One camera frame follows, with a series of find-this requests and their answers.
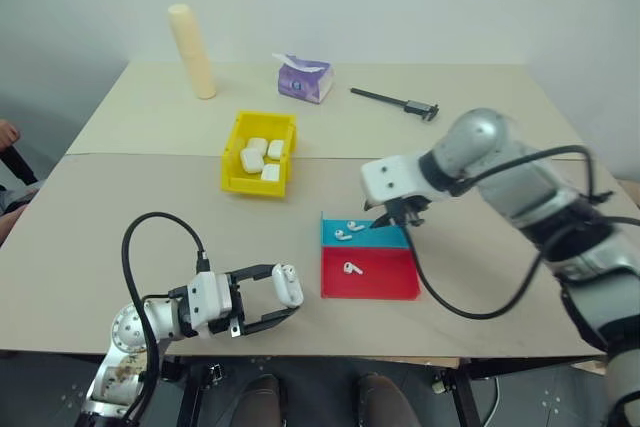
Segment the foam roll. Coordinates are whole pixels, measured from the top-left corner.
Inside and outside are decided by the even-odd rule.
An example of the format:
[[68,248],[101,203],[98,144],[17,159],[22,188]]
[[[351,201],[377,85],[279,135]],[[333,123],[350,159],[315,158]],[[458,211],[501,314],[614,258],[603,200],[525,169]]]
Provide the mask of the foam roll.
[[198,21],[191,7],[186,4],[169,7],[169,24],[193,91],[201,99],[210,99],[216,95],[216,87]]

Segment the beige table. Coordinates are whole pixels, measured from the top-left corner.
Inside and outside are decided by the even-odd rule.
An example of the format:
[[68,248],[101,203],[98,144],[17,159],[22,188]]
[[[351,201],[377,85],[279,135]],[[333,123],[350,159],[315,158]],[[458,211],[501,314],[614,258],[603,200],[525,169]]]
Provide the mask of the beige table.
[[[175,354],[367,356],[559,356],[594,350],[578,336],[542,269],[521,304],[491,321],[469,321],[427,294],[414,302],[320,298],[320,214],[366,218],[362,160],[297,159],[284,200],[219,190],[219,160],[198,156],[67,156],[0,249],[0,348],[104,352],[108,326],[127,302],[120,243],[139,214],[164,210],[201,235],[213,267],[287,261],[299,269],[305,304],[275,329],[231,339],[189,339]],[[556,161],[582,185],[582,165]],[[600,189],[618,192],[604,211],[633,215],[615,181],[598,169]],[[501,305],[534,250],[477,193],[434,205],[412,230],[427,275],[451,302],[474,311]],[[640,232],[633,232],[640,241]],[[191,239],[154,220],[136,232],[131,263],[144,293],[185,284],[194,273]],[[276,307],[269,282],[243,287],[247,311]]]
[[[455,119],[475,107],[491,107],[517,119],[522,137],[534,147],[582,143],[522,66],[335,68],[333,89],[315,105],[278,94],[276,62],[215,65],[218,95],[206,101],[193,95],[182,64],[132,62],[68,153],[218,156],[238,110],[295,114],[295,156],[304,158],[377,158],[426,151]],[[440,113],[425,124],[398,107],[354,95],[350,87],[437,102]]]

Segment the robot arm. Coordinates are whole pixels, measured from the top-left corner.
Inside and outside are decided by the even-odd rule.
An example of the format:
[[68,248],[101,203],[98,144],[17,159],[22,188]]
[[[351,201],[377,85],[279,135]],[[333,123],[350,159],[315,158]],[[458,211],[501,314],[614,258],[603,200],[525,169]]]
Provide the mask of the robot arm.
[[[284,309],[244,323],[238,282],[272,277]],[[247,335],[282,322],[304,300],[292,265],[255,265],[226,274],[198,272],[184,287],[166,299],[147,299],[144,309],[157,340],[160,362],[172,341],[195,335],[209,336],[228,330],[231,336]],[[111,345],[91,384],[76,427],[135,425],[125,418],[142,390],[147,350],[142,323],[133,304],[124,307],[111,325]]]
[[[534,153],[508,119],[490,109],[460,117],[428,153],[362,167],[365,208],[384,205],[382,222],[419,225],[430,202],[459,195],[461,181]],[[640,252],[545,160],[477,183],[483,199],[538,249],[562,286],[562,301],[583,339],[607,352],[612,406],[640,427]],[[558,233],[566,232],[558,238]]]

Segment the purple tissue box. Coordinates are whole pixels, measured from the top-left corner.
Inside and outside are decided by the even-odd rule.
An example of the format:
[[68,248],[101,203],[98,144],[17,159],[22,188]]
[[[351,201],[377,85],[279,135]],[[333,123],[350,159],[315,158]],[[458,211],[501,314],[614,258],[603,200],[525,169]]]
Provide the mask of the purple tissue box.
[[278,72],[278,92],[319,104],[333,84],[333,67],[328,62],[302,60],[295,55],[274,55],[283,61]]

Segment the yellow plastic tray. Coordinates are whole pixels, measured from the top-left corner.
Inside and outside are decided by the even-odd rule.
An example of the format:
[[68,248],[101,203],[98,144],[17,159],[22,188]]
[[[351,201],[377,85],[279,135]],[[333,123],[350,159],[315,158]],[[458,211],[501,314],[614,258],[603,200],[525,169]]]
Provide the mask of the yellow plastic tray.
[[[280,164],[280,180],[269,182],[260,174],[247,174],[242,168],[240,151],[251,137],[263,137],[267,141],[284,140],[284,150],[279,161],[265,157],[266,164]],[[295,115],[266,112],[238,112],[231,136],[222,155],[222,190],[242,194],[284,197],[286,183],[291,179],[291,154],[296,148]]]

